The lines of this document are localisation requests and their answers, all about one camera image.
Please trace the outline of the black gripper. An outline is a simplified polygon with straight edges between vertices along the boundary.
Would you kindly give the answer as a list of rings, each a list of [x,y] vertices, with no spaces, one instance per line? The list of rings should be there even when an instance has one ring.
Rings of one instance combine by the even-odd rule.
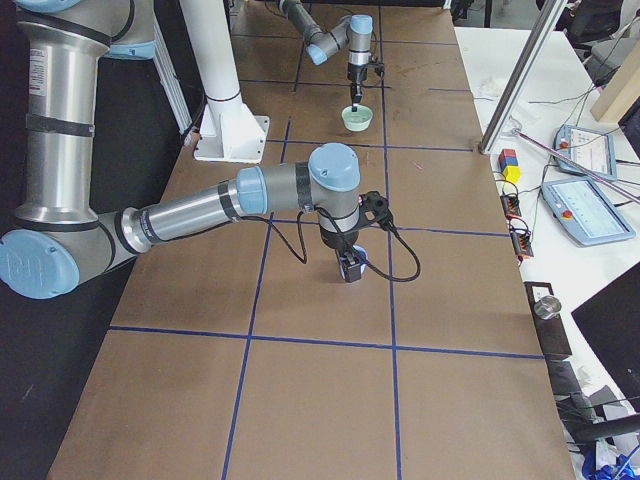
[[[358,239],[359,231],[353,228],[343,233],[337,233],[320,226],[320,235],[328,248],[335,250],[339,256],[342,256],[342,276],[345,282],[353,283],[360,280],[362,264],[358,256],[354,256],[354,245]]]
[[[375,74],[384,76],[384,64],[378,61],[370,61],[363,65],[349,63],[347,67],[347,79],[350,82],[351,110],[357,111],[362,102],[362,86],[368,78],[368,70],[373,69]]]

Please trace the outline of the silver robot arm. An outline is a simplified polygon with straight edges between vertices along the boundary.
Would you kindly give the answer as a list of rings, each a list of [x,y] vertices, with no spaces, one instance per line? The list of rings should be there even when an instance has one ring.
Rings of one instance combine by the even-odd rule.
[[[306,53],[318,66],[341,50],[348,50],[347,79],[350,82],[351,111],[356,112],[363,99],[363,85],[368,70],[373,69],[382,77],[384,64],[379,62],[371,50],[373,19],[369,15],[350,14],[343,16],[331,30],[323,30],[298,0],[278,1],[280,12],[302,35]]]
[[[27,145],[21,202],[1,238],[1,279],[17,294],[67,294],[149,252],[277,212],[315,213],[322,242],[343,278],[357,280],[364,221],[360,167],[341,143],[302,162],[263,164],[270,121],[244,103],[221,1],[180,1],[204,89],[198,161],[238,172],[201,191],[164,200],[181,136],[153,137],[172,96],[142,90],[155,69],[157,17],[150,1],[18,1],[17,28],[29,43]]]

